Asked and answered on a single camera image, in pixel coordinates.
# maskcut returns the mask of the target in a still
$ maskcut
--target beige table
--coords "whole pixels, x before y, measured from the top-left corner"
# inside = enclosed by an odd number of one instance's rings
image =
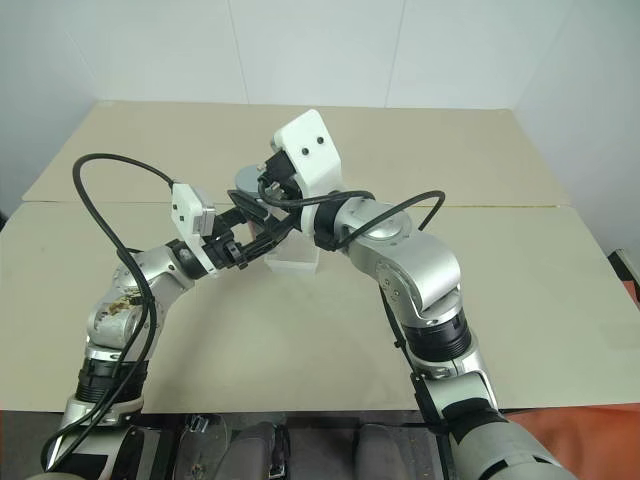
[[[307,107],[98,104],[24,196],[76,201],[71,165],[107,151],[153,163],[228,201],[239,168],[261,163],[282,125]],[[385,201],[439,188],[447,205],[567,205],[567,195],[508,110],[319,109],[342,156],[344,178]],[[96,200],[163,202],[153,176],[113,162],[86,172]]]
[[[165,204],[100,204],[129,246],[175,236]],[[413,209],[421,217],[423,209]],[[503,408],[640,401],[640,315],[573,209],[444,208],[465,308]],[[0,235],[0,408],[62,410],[84,324],[116,266],[78,203],[27,203]],[[171,310],[147,412],[414,409],[375,283],[339,254],[316,275],[261,261]]]

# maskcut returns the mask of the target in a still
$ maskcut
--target cable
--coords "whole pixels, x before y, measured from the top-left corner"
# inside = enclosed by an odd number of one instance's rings
[[[394,207],[391,207],[389,210],[381,213],[377,217],[374,217],[373,219],[369,220],[360,228],[355,229],[353,232],[351,232],[349,235],[343,238],[340,242],[338,242],[338,244],[336,245],[336,250],[340,250],[342,248],[349,246],[349,244],[353,240],[355,240],[357,237],[359,237],[365,232],[368,232],[379,223],[384,222],[386,219],[393,217],[397,213],[400,213],[405,208],[410,207],[411,205],[415,205],[416,203],[421,202],[423,200],[427,200],[430,198],[437,198],[438,201],[431,208],[431,211],[427,214],[425,219],[422,221],[422,223],[418,227],[418,230],[422,231],[429,224],[429,222],[436,215],[436,213],[438,213],[438,210],[440,210],[440,208],[444,204],[445,197],[446,197],[445,193],[442,190],[431,190],[429,192],[424,192],[424,193],[421,193],[420,195],[416,195],[415,197],[411,197],[408,200],[405,200],[404,202],[399,203]]]
[[[274,196],[267,194],[267,187],[265,183],[266,180],[264,178],[261,177],[258,179],[258,194],[260,195],[260,198],[264,200],[267,205],[278,208],[308,207],[309,205],[318,205],[320,203],[326,202],[336,202],[354,197],[370,198],[371,200],[376,199],[376,197],[373,196],[373,193],[366,190],[349,190],[346,192],[336,192],[330,193],[328,195],[320,195],[319,197],[282,200],[280,198],[275,198]]]
[[[147,282],[137,262],[131,255],[130,249],[124,246],[124,244],[118,238],[116,233],[111,229],[111,227],[109,227],[106,220],[102,217],[102,215],[100,215],[100,213],[98,212],[97,208],[91,201],[91,198],[89,197],[89,194],[87,193],[82,183],[81,170],[83,165],[85,165],[87,162],[90,162],[92,160],[98,160],[98,159],[114,160],[114,161],[119,161],[122,163],[143,168],[144,170],[154,173],[155,175],[162,178],[162,180],[164,180],[168,184],[169,188],[172,188],[174,182],[168,175],[166,175],[162,171],[150,165],[147,165],[146,163],[142,163],[122,155],[116,155],[111,153],[92,153],[92,154],[84,155],[80,157],[78,160],[76,160],[76,162],[73,165],[73,183],[76,188],[76,191],[78,192],[78,195],[80,196],[80,199],[82,200],[82,203],[87,208],[87,210],[89,211],[89,214],[93,217],[93,219],[96,221],[98,226],[107,235],[109,240],[111,240],[111,242],[116,246],[118,257],[121,259],[123,264],[129,269],[129,272],[131,273],[132,277],[136,281],[138,292],[142,297],[142,314],[141,314],[140,321],[136,325],[136,328],[134,329],[131,337],[129,338],[124,348],[122,349],[122,352],[114,366],[114,371],[112,373],[113,378],[115,378],[120,366],[122,365],[124,359],[126,358],[133,343],[136,341],[137,337],[142,331],[142,328],[146,323],[147,316],[149,316],[149,331],[147,334],[145,344],[142,348],[142,351],[140,352],[140,355],[136,359],[133,365],[133,368],[129,371],[129,373],[125,376],[125,378],[122,379],[118,388],[116,388],[113,393],[111,393],[110,391],[105,392],[105,394],[100,398],[100,400],[94,405],[94,407],[89,412],[87,412],[84,416],[82,416],[78,420],[60,429],[58,432],[52,435],[45,442],[42,448],[41,456],[40,456],[40,461],[45,471],[55,471],[68,458],[68,456],[71,453],[73,453],[73,451],[78,447],[78,445],[80,445],[84,441],[84,439],[89,435],[91,430],[98,423],[100,423],[104,415],[110,410],[110,408],[113,406],[113,404],[117,400],[118,396],[122,393],[124,388],[127,386],[127,383],[129,382],[129,380],[136,373],[140,365],[145,361],[145,358],[149,353],[149,350],[151,349],[151,346],[153,344],[153,339],[155,337],[155,332],[157,328],[157,312],[155,308],[155,298],[153,296],[153,292],[151,291],[151,287],[149,286],[149,283]],[[52,466],[49,469],[47,469],[46,468],[47,456],[48,456],[48,452],[49,452],[49,448],[51,447],[51,444],[54,443],[60,436],[66,435],[69,432],[73,431],[75,428],[80,426],[80,424],[87,421],[89,418],[92,418],[89,425],[87,425],[87,427],[83,430],[83,432],[80,435],[78,435],[78,437],[76,437],[76,439],[71,443],[71,445],[68,448],[65,449],[65,451],[58,457],[58,459],[52,464]]]

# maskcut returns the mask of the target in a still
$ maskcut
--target dark floor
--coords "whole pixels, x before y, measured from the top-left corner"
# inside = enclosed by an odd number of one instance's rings
[[[0,438],[0,479],[21,480],[40,473],[40,446],[60,422],[59,414],[2,412]],[[252,413],[224,414],[222,421],[211,426],[206,435],[186,434],[183,449],[176,461],[180,480],[192,480],[192,458],[203,461],[206,451],[207,471],[224,452],[234,433],[261,421],[286,424],[291,437],[291,478],[295,480],[351,480],[353,478],[353,438],[360,425],[388,425],[405,460],[410,478],[442,480],[435,438],[424,428],[416,428],[421,418],[417,412],[320,412],[320,413]],[[149,451],[155,450],[158,435],[145,434]],[[146,480],[151,471],[151,458],[141,467],[138,479]],[[211,478],[203,475],[198,478]]]

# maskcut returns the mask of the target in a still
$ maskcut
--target red fabric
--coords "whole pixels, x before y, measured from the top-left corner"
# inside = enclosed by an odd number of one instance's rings
[[[640,404],[508,415],[580,480],[640,480]]]

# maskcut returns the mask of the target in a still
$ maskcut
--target black cable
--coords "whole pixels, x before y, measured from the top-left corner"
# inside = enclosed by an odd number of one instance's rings
[[[349,190],[346,192],[335,192],[328,195],[320,195],[318,197],[282,200],[280,198],[269,195],[267,193],[267,187],[265,183],[266,180],[264,180],[263,178],[258,179],[258,194],[260,195],[260,198],[264,200],[267,205],[278,208],[302,208],[308,207],[309,205],[318,205],[320,203],[347,200],[354,197],[370,198],[371,200],[376,199],[376,197],[373,196],[373,193],[366,190]]]
[[[122,163],[127,163],[130,165],[143,168],[144,170],[154,173],[155,175],[158,175],[160,178],[162,178],[169,185],[169,188],[173,186],[174,182],[168,175],[161,172],[160,170],[150,165],[147,165],[145,163],[134,160],[132,158],[124,157],[122,155],[116,155],[116,154],[110,154],[110,153],[92,153],[92,154],[88,154],[88,155],[84,155],[83,157],[80,157],[73,165],[73,183],[74,183],[74,186],[76,187],[78,195],[80,196],[80,199],[82,200],[82,203],[87,208],[90,215],[96,221],[98,226],[107,235],[107,237],[111,240],[111,242],[116,246],[118,257],[121,259],[123,264],[129,269],[132,277],[136,281],[138,292],[142,297],[142,314],[141,314],[140,321],[138,322],[138,325],[136,325],[136,328],[134,329],[131,337],[129,338],[124,348],[122,349],[122,352],[114,366],[112,378],[115,378],[120,366],[122,365],[122,362],[124,361],[125,357],[127,356],[129,350],[131,349],[133,343],[139,336],[140,332],[142,331],[142,328],[146,323],[147,315],[149,316],[149,331],[147,334],[145,344],[142,348],[142,351],[140,352],[140,355],[136,359],[133,365],[133,368],[129,371],[129,373],[125,376],[125,378],[122,379],[118,388],[116,388],[113,393],[111,393],[110,391],[105,392],[105,394],[100,398],[100,400],[94,405],[94,407],[87,414],[85,414],[78,420],[72,422],[71,424],[66,425],[64,428],[60,429],[58,432],[52,435],[45,442],[42,448],[41,456],[40,456],[40,461],[45,471],[55,471],[66,460],[66,458],[68,458],[68,456],[78,447],[78,445],[80,445],[84,441],[84,439],[89,435],[91,430],[98,423],[100,423],[104,415],[111,409],[111,407],[117,400],[118,396],[122,393],[124,388],[127,386],[127,383],[129,382],[129,380],[136,373],[140,365],[145,361],[145,358],[153,344],[153,339],[155,337],[155,332],[157,328],[157,312],[155,308],[155,298],[153,296],[153,292],[151,291],[151,287],[149,286],[149,283],[147,282],[137,262],[131,255],[130,249],[124,246],[124,244],[120,241],[116,233],[111,229],[111,227],[109,227],[106,220],[102,217],[102,215],[100,215],[100,213],[98,212],[95,205],[91,201],[91,198],[89,197],[89,194],[87,193],[82,183],[82,177],[80,173],[83,165],[89,161],[98,160],[98,159],[115,160],[115,161],[119,161]],[[83,430],[83,432],[80,435],[78,435],[78,437],[76,437],[76,439],[71,443],[71,445],[68,448],[65,449],[65,451],[53,463],[51,468],[47,469],[46,468],[47,456],[48,456],[48,452],[49,452],[49,448],[51,447],[51,444],[54,443],[60,436],[66,435],[71,431],[73,431],[75,428],[79,427],[83,422],[87,421],[89,418],[92,418],[89,425],[87,425],[87,427]]]
[[[342,248],[345,248],[345,247],[349,246],[349,244],[353,240],[355,240],[357,237],[359,237],[360,235],[362,235],[365,232],[368,232],[369,230],[371,230],[373,227],[375,227],[379,223],[384,222],[386,219],[388,219],[390,217],[393,217],[397,213],[400,213],[405,208],[410,207],[411,205],[415,205],[418,202],[421,202],[423,200],[427,200],[427,199],[430,199],[430,198],[437,198],[438,201],[431,208],[431,211],[427,214],[426,218],[422,221],[422,223],[418,227],[418,230],[420,230],[420,231],[424,230],[424,228],[429,224],[431,219],[436,215],[436,213],[438,213],[438,210],[440,210],[440,208],[444,204],[445,194],[444,194],[444,192],[442,190],[431,190],[429,192],[424,192],[424,193],[421,193],[420,195],[416,195],[415,197],[411,197],[410,199],[405,200],[404,202],[399,203],[398,205],[396,205],[394,207],[391,207],[389,210],[387,210],[387,211],[381,213],[380,215],[378,215],[377,217],[374,217],[373,219],[369,220],[367,223],[362,225],[360,228],[356,228],[353,232],[351,232],[349,235],[347,235],[345,238],[343,238],[336,245],[336,250],[340,250]]]

